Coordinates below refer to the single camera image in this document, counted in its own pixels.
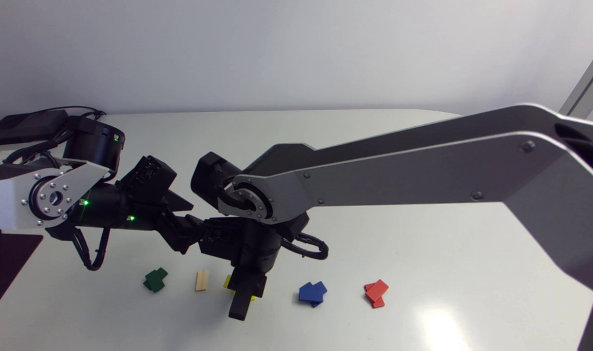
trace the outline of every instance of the white table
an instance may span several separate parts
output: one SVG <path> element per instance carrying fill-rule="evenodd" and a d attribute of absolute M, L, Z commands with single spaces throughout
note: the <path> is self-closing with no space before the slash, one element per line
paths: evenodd
<path fill-rule="evenodd" d="M 454 117 L 419 110 L 274 111 L 105 116 L 127 136 L 118 177 L 143 155 L 178 172 L 172 190 L 199 218 L 219 217 L 190 191 L 208 151 L 245 168 L 281 142 L 315 148 Z M 225 260 L 174 253 L 158 233 L 113 231 L 102 269 L 47 236 L 0 302 L 0 350 L 574 350 L 593 293 L 562 273 L 502 204 L 316 208 L 306 233 L 325 261 L 282 251 L 247 320 L 227 317 Z M 92 249 L 96 230 L 85 230 Z M 156 294 L 145 274 L 169 272 Z M 209 269 L 209 289 L 194 292 Z M 363 285 L 390 285 L 373 310 Z M 323 281 L 325 302 L 298 288 Z"/>

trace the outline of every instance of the red block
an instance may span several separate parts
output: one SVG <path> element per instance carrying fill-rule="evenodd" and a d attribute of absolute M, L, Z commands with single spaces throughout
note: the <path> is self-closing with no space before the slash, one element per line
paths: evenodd
<path fill-rule="evenodd" d="M 376 283 L 374 283 L 374 285 L 370 287 L 370 289 L 367 289 L 367 291 L 365 292 L 365 296 L 367 296 L 370 302 L 374 304 L 376 300 L 379 300 L 379 298 L 383 296 L 387 289 L 389 289 L 389 286 L 387 286 L 387 284 L 385 284 L 383 280 L 379 279 Z"/>
<path fill-rule="evenodd" d="M 376 300 L 375 302 L 372 302 L 372 308 L 376 309 L 377 307 L 383 307 L 385 305 L 385 302 L 383 301 L 383 298 L 379 298 L 378 300 Z"/>

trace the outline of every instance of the circular joint plate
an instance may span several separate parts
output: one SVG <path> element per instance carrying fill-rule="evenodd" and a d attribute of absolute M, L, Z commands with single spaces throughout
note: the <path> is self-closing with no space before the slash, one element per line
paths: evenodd
<path fill-rule="evenodd" d="M 38 217 L 43 219 L 54 219 L 62 215 L 58 213 L 58 209 L 62 209 L 65 198 L 62 189 L 58 187 L 51 187 L 50 183 L 55 177 L 45 177 L 33 189 L 30 194 L 33 199 L 33 211 L 38 213 Z"/>
<path fill-rule="evenodd" d="M 253 210 L 241 210 L 236 209 L 233 207 L 229 207 L 231 211 L 228 214 L 238 215 L 244 218 L 254 218 L 258 219 L 258 215 L 261 215 L 261 218 L 266 218 L 268 216 L 268 209 L 263 200 L 252 190 L 242 188 L 235 190 L 233 186 L 227 189 L 227 194 L 236 200 L 244 199 L 249 200 L 255 205 L 255 211 Z"/>

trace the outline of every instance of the wooden block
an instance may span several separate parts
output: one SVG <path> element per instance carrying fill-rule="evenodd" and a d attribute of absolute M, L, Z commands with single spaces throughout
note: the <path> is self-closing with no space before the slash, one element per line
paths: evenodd
<path fill-rule="evenodd" d="M 196 285 L 194 291 L 205 291 L 208 288 L 208 274 L 207 270 L 198 271 L 196 273 Z"/>

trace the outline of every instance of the white wall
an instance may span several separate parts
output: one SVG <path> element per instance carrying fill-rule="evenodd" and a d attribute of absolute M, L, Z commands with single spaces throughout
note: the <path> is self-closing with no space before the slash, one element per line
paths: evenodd
<path fill-rule="evenodd" d="M 4 0 L 0 117 L 560 108 L 593 58 L 593 0 Z"/>

